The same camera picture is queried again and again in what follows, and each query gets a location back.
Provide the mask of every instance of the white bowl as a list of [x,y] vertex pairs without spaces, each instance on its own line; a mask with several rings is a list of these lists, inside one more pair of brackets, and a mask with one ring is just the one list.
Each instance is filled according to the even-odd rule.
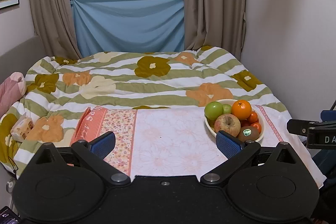
[[[228,105],[231,105],[231,106],[234,104],[235,101],[236,101],[236,100],[231,100],[231,99],[218,100],[218,102],[220,102],[222,105],[224,105],[224,104],[228,104]],[[264,137],[264,125],[265,125],[265,123],[266,123],[265,118],[264,118],[263,116],[258,115],[258,118],[259,118],[259,123],[260,123],[260,125],[261,125],[261,133],[259,134],[259,138],[256,140],[256,142],[260,142],[261,139]],[[216,134],[216,132],[214,132],[214,131],[212,130],[212,128],[210,127],[210,125],[209,125],[209,123],[208,123],[208,119],[206,118],[206,116],[204,116],[204,121],[205,121],[205,124],[206,124],[206,126],[207,126],[209,132],[210,132],[212,135],[214,135],[214,137],[216,137],[217,134]]]

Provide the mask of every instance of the pink plush toy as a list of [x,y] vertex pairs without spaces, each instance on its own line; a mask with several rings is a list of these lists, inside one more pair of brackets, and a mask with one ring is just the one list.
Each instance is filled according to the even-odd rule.
[[20,72],[14,72],[0,85],[0,118],[16,101],[26,93],[25,77]]

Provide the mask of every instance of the headboard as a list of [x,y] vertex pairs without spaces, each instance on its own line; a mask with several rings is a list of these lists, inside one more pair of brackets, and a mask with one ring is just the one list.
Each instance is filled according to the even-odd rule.
[[32,37],[0,56],[0,84],[13,72],[27,71],[46,56],[39,36]]

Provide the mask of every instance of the green apple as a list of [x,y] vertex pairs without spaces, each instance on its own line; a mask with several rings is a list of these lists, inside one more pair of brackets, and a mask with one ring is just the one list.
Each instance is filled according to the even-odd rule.
[[211,102],[207,104],[204,109],[204,114],[209,120],[216,120],[223,114],[222,104],[220,102]]
[[223,105],[223,114],[231,114],[231,106],[228,104]]

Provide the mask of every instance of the smartphone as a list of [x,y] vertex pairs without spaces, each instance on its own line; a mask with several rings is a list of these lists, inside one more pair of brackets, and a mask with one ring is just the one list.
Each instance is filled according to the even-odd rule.
[[18,224],[20,220],[8,206],[0,210],[0,224]]

